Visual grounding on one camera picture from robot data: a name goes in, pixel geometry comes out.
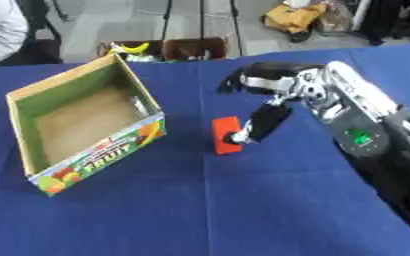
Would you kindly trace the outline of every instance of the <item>cardboard box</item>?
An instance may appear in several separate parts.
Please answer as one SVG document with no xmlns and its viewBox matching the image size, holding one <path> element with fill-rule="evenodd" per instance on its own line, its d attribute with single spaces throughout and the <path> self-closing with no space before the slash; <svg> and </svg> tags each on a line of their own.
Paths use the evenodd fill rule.
<svg viewBox="0 0 410 256">
<path fill-rule="evenodd" d="M 164 113 L 118 55 L 6 96 L 25 175 L 52 196 L 164 135 Z"/>
</svg>

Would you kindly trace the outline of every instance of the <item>person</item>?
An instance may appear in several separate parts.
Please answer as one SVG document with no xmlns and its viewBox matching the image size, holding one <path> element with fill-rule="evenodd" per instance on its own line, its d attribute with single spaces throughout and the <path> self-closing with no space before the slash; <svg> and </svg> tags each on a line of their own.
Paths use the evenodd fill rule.
<svg viewBox="0 0 410 256">
<path fill-rule="evenodd" d="M 0 61 L 20 50 L 28 22 L 15 0 L 0 0 Z"/>
</svg>

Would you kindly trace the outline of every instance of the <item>blue tablecloth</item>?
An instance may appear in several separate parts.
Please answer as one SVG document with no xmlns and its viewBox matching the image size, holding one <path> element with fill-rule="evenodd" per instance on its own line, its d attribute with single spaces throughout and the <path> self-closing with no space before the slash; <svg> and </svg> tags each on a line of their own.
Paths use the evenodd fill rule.
<svg viewBox="0 0 410 256">
<path fill-rule="evenodd" d="M 263 101 L 216 94 L 227 74 L 254 61 L 331 60 L 410 106 L 410 46 L 132 64 L 168 136 L 53 198 L 23 177 L 4 96 L 74 65 L 0 68 L 0 255 L 410 255 L 410 228 L 299 104 L 262 144 L 212 152 L 211 119 L 246 120 Z"/>
</svg>

